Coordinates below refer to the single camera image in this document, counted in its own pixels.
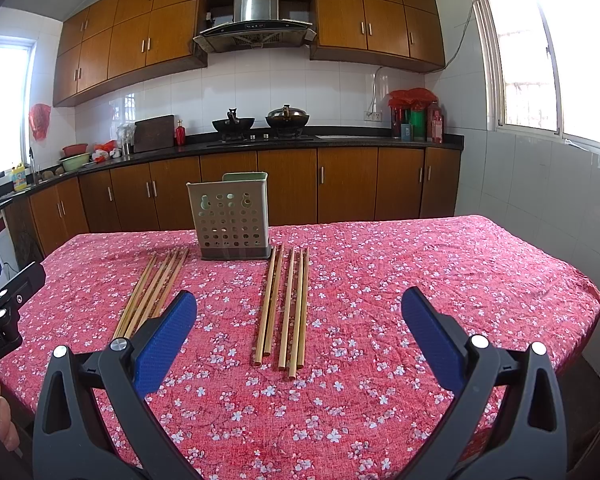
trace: red bottle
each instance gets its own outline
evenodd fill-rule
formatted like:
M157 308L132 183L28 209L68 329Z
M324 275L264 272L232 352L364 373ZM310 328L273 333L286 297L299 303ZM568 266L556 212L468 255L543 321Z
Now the red bottle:
M178 127L176 128L176 135L175 135L177 146L184 146L184 136L185 136L184 126L182 126L182 121L178 121Z

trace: perforated utensil holder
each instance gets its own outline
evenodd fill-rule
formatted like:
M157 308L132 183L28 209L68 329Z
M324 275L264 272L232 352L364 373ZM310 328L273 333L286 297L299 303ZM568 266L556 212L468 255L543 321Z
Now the perforated utensil holder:
M187 190L203 260L269 258L266 173L225 173Z

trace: blue gripper pad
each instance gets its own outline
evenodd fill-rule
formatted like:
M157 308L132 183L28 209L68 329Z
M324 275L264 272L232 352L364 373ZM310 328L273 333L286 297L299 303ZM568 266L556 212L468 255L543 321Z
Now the blue gripper pad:
M159 326L136 358L134 388L138 396L144 397L160 388L197 314L196 298L181 290L160 317L147 321L157 321Z
M402 295L402 318L440 386L459 394L465 382L462 327L450 316L437 313L417 286L408 288Z

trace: red bowl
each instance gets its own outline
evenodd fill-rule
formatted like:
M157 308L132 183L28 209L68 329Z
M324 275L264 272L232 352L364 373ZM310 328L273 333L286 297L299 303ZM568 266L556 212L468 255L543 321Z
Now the red bowl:
M65 146L62 151L64 156L81 155L87 151L88 144L72 144L71 146Z

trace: pink floral tablecloth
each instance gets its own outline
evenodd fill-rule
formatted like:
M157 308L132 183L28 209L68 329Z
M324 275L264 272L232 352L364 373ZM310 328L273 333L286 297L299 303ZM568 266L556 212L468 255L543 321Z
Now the pink floral tablecloth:
M211 480L385 478L450 403L400 316L407 287L497 346L544 342L558 370L600 316L588 278L480 216L271 228L270 241L312 254L296 380L277 370L277 348L253 365L267 263L204 262L194 231L81 235L55 251L43 263L45 287L20 311L24 343L0 362L1 380L35 410L52 349L103 348L150 254L188 245L173 295L191 291L198 319L146 398L183 455ZM284 279L280 289L279 304ZM97 397L121 456L136 462L107 397Z

